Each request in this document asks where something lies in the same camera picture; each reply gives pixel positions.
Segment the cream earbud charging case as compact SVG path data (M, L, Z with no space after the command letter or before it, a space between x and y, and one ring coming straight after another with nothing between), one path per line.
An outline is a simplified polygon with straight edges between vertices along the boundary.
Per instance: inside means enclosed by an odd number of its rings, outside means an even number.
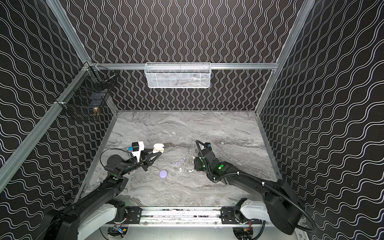
M165 145L164 144L154 144L154 146L153 146L153 152L155 153L155 152L164 152L164 150L165 150Z

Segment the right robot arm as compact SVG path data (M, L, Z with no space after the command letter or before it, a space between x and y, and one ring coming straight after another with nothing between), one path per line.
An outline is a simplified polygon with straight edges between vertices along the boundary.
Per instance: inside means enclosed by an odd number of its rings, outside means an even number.
M279 179L276 182L264 180L241 171L228 162L220 161L210 143L196 141L198 156L194 159L195 170L205 172L213 183L235 186L262 199L266 214L281 232L291 235L295 229L315 233L315 221L305 211L304 203L288 183Z

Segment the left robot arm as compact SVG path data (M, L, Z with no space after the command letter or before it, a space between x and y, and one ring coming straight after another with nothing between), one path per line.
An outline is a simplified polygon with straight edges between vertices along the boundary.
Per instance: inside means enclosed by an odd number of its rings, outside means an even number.
M142 168L147 171L162 155L144 149L138 156L129 154L127 160L120 155L108 158L107 177L91 193L62 210L45 214L38 229L38 240L84 240L107 223L122 224L128 218L126 204L116 197L125 189L127 174Z

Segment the purple round charging case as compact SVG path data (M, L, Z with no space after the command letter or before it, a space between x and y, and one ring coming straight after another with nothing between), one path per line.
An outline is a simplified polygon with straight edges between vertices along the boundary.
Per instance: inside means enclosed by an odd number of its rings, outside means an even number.
M161 179L165 179L168 176L168 172L166 170L161 170L159 176Z

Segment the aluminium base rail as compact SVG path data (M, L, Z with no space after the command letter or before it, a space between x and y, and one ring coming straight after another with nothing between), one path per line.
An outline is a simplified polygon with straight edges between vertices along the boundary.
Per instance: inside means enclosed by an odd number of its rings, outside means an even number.
M266 214L266 206L262 202L245 201L241 206L241 213L250 221L248 224L224 224L221 219L221 211L225 207L140 207L141 218L137 224L125 224L126 209L119 211L111 204L104 204L89 217L80 221L80 231L92 233L94 229L102 226L128 225L140 227L246 227L265 221L268 224L269 217Z

